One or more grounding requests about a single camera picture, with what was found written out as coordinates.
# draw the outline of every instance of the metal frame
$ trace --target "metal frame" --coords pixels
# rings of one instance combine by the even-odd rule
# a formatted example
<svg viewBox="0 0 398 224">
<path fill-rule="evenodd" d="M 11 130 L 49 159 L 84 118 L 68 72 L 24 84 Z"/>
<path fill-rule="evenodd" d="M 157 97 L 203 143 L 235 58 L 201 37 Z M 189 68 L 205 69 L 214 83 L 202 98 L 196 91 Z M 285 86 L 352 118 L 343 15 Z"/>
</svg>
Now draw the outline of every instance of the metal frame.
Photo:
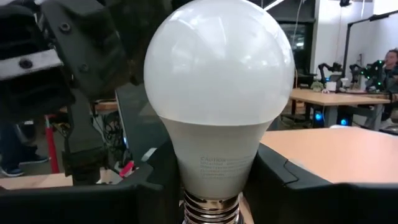
<svg viewBox="0 0 398 224">
<path fill-rule="evenodd" d="M 372 22 L 372 21 L 377 21 L 377 20 L 380 20 L 380 19 L 385 19 L 385 18 L 388 18 L 390 15 L 393 15 L 393 14 L 396 14 L 396 13 L 398 13 L 398 10 L 392 11 L 392 12 L 387 12 L 387 13 L 380 14 L 380 15 L 373 15 L 373 16 L 367 18 L 367 19 L 361 19 L 361 20 L 358 20 L 358 21 L 355 21 L 355 22 L 350 22 L 350 23 L 347 24 L 346 46 L 345 46 L 345 49 L 344 49 L 344 60 L 343 60 L 343 73 L 341 74 L 342 78 L 344 78 L 346 76 L 347 56 L 348 56 L 348 47 L 349 47 L 349 35 L 350 35 L 350 32 L 351 32 L 351 27 L 354 24 L 357 24 L 357 23 L 360 23 L 360 22 L 365 22 L 365 21 Z"/>
</svg>

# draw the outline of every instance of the jeans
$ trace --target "jeans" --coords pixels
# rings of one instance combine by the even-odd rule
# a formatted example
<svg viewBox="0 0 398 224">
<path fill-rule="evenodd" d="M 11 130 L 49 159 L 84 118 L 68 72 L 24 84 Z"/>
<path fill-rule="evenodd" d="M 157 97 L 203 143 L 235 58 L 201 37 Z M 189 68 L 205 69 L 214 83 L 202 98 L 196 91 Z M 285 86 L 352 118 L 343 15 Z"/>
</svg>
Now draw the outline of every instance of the jeans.
<svg viewBox="0 0 398 224">
<path fill-rule="evenodd" d="M 21 143 L 15 131 L 15 124 L 0 124 L 0 166 L 3 169 L 17 168 L 20 162 L 29 161 L 36 155 L 37 146 Z"/>
</svg>

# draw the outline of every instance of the person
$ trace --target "person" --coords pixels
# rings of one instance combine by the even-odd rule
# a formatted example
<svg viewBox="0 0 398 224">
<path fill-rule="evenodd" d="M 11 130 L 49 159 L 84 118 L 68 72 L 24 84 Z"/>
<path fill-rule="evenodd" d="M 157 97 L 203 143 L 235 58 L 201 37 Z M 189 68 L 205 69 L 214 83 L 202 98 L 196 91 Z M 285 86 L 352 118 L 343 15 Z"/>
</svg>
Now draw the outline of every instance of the person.
<svg viewBox="0 0 398 224">
<path fill-rule="evenodd" d="M 384 82 L 386 91 L 398 93 L 398 49 L 389 50 L 384 59 Z M 394 124 L 391 120 L 391 114 L 397 103 L 384 105 L 384 111 L 381 115 L 381 128 L 386 128 Z"/>
<path fill-rule="evenodd" d="M 26 146 L 21 143 L 17 133 L 16 125 L 12 123 L 0 124 L 0 153 L 1 172 L 8 177 L 24 175 L 19 168 L 21 164 L 36 164 L 47 162 L 45 156 L 36 154 L 37 146 Z"/>
</svg>

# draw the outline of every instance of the led light bulb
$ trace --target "led light bulb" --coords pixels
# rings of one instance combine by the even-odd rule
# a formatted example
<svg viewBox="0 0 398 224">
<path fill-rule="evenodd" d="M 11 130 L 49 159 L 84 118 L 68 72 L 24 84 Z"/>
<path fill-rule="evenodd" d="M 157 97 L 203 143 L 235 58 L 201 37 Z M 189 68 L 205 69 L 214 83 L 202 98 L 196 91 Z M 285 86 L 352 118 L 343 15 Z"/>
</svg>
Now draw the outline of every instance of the led light bulb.
<svg viewBox="0 0 398 224">
<path fill-rule="evenodd" d="M 187 200 L 203 210 L 236 207 L 231 198 L 293 80 L 283 30 L 249 1 L 192 1 L 166 18 L 147 50 L 144 83 L 172 139 Z"/>
</svg>

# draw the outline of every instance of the office room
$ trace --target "office room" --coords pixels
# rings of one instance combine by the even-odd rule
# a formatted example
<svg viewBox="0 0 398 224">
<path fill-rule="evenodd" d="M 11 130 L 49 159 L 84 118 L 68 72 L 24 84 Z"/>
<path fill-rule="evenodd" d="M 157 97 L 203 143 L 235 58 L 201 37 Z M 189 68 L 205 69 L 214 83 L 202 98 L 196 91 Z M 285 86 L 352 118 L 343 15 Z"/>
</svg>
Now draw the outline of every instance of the office room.
<svg viewBox="0 0 398 224">
<path fill-rule="evenodd" d="M 0 28 L 1 223 L 398 212 L 396 0 L 5 0 Z"/>
</svg>

